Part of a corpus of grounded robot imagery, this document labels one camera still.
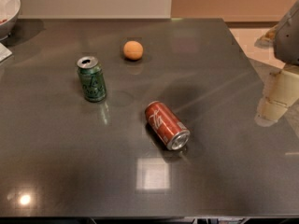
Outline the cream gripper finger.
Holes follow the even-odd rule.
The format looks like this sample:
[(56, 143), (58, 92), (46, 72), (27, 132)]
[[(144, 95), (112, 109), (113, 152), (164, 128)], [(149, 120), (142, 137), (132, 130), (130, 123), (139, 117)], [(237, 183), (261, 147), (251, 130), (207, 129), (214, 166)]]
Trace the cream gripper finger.
[(255, 121), (262, 127), (277, 123), (299, 99), (299, 66), (286, 63), (266, 76)]

